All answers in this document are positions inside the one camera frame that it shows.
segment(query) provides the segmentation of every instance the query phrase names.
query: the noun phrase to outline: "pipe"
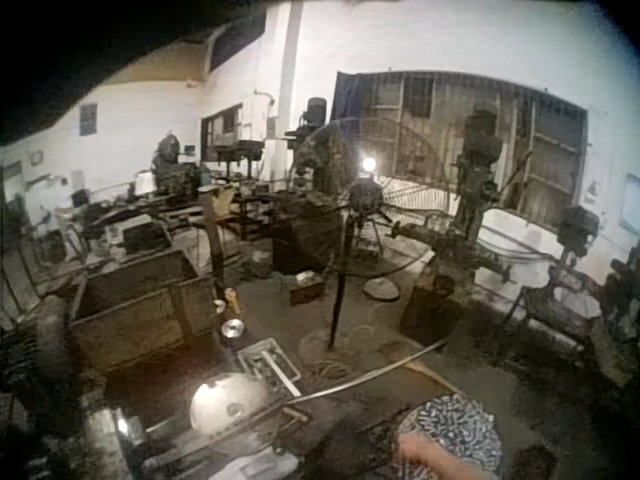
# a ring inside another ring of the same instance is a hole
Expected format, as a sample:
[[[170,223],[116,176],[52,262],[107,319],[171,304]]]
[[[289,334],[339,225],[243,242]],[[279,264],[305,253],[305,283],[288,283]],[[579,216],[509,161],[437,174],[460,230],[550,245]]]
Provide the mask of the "pipe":
[[[319,392],[316,393],[312,393],[310,395],[305,395],[304,397],[296,397],[293,398],[291,400],[289,400],[286,405],[297,405],[298,403],[302,403],[302,402],[306,402],[308,400],[314,400],[316,398],[320,398],[320,397],[324,397],[326,395],[331,395],[332,393],[338,393],[341,392],[343,390],[346,390],[348,388],[351,387],[355,387],[357,385],[360,385],[362,383],[368,382],[369,380],[373,380],[374,378],[378,378],[382,375],[384,375],[385,373],[389,373],[392,370],[395,370],[396,368],[400,368],[401,366],[403,366],[406,363],[411,362],[412,360],[415,360],[419,357],[421,357],[422,355],[432,352],[433,350],[436,350],[444,345],[447,344],[447,339],[444,338],[442,340],[438,340],[435,343],[432,343],[431,345],[429,345],[428,347],[423,348],[422,350],[420,350],[417,353],[414,353],[413,355],[410,355],[396,363],[392,363],[391,365],[387,365],[386,367],[382,367],[379,368],[377,370],[373,370],[372,372],[369,373],[365,373],[364,375],[356,378],[355,380],[352,380],[350,382],[347,383],[343,383],[342,385],[337,385],[335,387],[331,387],[328,388],[326,390],[321,390]]]

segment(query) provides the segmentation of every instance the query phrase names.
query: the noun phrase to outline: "metal rod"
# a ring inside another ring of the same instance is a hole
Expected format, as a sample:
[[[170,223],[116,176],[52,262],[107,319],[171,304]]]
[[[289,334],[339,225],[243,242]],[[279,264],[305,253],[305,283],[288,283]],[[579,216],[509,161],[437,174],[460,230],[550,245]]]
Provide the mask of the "metal rod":
[[[336,301],[333,304],[333,319],[331,320],[331,332],[329,334],[329,344],[327,350],[333,350],[336,341],[336,333],[338,332],[338,321],[340,320],[340,310],[342,310],[342,301],[344,300],[344,290],[347,286],[347,262],[351,254],[351,246],[353,244],[353,234],[355,233],[355,222],[353,217],[349,215],[344,232],[344,244],[342,247],[342,265],[338,274],[338,291],[336,292]]]
[[[16,292],[13,291],[13,287],[11,286],[11,282],[9,281],[9,277],[7,276],[7,272],[4,270],[4,265],[0,265],[0,273],[2,273],[2,278],[4,279],[4,283],[7,286],[7,290],[9,292],[9,296],[13,300],[13,303],[16,305],[18,309],[18,314],[22,315],[24,313],[24,308],[18,301],[18,297],[16,296]]]
[[[336,333],[338,333],[338,321],[340,320],[340,310],[342,310],[342,301],[344,300],[344,291],[347,286],[347,276],[344,272],[338,274],[338,291],[336,292],[336,301],[333,304],[333,319],[331,320],[331,332],[329,334],[329,344],[327,350],[333,350],[336,342]]]
[[[31,270],[29,270],[29,265],[27,264],[27,259],[24,257],[24,252],[22,251],[22,242],[18,245],[18,256],[20,257],[20,263],[22,263],[22,268],[24,272],[27,274],[27,280],[29,280],[29,284],[33,291],[36,292],[38,298],[43,298],[40,292],[38,291],[38,284],[36,283],[33,275],[31,274]]]
[[[271,354],[269,352],[267,352],[266,350],[263,350],[262,351],[262,356],[267,361],[269,366],[273,369],[273,371],[276,372],[276,375],[278,375],[280,380],[282,380],[282,383],[284,383],[284,386],[287,387],[287,389],[291,392],[291,394],[294,397],[301,397],[302,394],[300,393],[300,390],[298,390],[298,388],[293,384],[293,382],[291,380],[289,380],[289,377],[287,377],[287,375],[278,366],[278,364],[273,359]]]
[[[433,350],[437,350],[438,348],[446,345],[447,340],[448,340],[447,338],[444,338],[442,340],[438,340],[437,342],[432,343],[428,347],[423,348],[422,350],[420,350],[419,352],[414,353],[413,355],[409,355],[408,357],[406,357],[406,358],[404,358],[404,359],[402,359],[402,360],[400,360],[400,361],[398,361],[396,363],[392,363],[391,365],[387,365],[386,367],[382,367],[382,368],[379,368],[377,370],[373,370],[372,372],[365,373],[361,377],[358,377],[355,380],[352,380],[350,382],[343,383],[342,385],[337,385],[335,387],[331,387],[331,388],[328,388],[326,390],[321,390],[319,392],[312,393],[310,395],[305,395],[304,397],[293,398],[293,399],[289,400],[289,402],[287,402],[287,405],[296,405],[298,403],[306,402],[308,400],[314,400],[316,398],[324,397],[326,395],[331,395],[333,393],[338,393],[338,392],[341,392],[341,391],[346,390],[348,388],[355,387],[357,385],[360,385],[360,384],[363,384],[365,382],[368,382],[369,380],[373,380],[374,378],[378,378],[378,377],[384,375],[385,373],[389,373],[392,370],[395,370],[396,368],[400,368],[404,364],[409,363],[412,360],[415,360],[416,358],[419,358],[419,357],[421,357],[422,355],[424,355],[426,353],[429,353],[429,352],[431,352]]]

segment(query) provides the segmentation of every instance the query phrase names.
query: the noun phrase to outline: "electric fan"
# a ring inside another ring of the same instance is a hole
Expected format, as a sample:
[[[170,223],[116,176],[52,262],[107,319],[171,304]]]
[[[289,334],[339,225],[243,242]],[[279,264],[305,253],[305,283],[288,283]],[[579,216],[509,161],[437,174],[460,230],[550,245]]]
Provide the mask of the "electric fan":
[[[350,118],[306,139],[288,189],[321,205],[292,223],[300,248],[338,274],[332,349],[346,277],[379,278],[422,258],[428,245],[392,229],[404,223],[444,228],[429,219],[450,214],[449,183],[437,153],[413,130],[385,118]]]

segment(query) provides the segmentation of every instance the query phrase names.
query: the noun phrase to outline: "cylindrical part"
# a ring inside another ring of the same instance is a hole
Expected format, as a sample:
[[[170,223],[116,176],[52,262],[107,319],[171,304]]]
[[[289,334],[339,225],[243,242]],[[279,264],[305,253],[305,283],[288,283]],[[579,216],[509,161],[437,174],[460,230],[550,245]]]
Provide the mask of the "cylindrical part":
[[[327,120],[327,101],[321,97],[313,97],[307,103],[304,119],[309,125],[321,127]]]

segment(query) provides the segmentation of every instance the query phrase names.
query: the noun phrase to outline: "hand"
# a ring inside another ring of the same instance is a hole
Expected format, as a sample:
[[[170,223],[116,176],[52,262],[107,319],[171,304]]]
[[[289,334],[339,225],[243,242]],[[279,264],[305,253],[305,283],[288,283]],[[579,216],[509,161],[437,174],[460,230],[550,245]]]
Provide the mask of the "hand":
[[[398,439],[398,453],[409,462],[429,467],[439,480],[489,480],[490,474],[477,465],[451,455],[437,442],[418,433],[406,433]]]
[[[434,443],[419,433],[406,433],[398,438],[398,454],[403,460],[424,464]]]

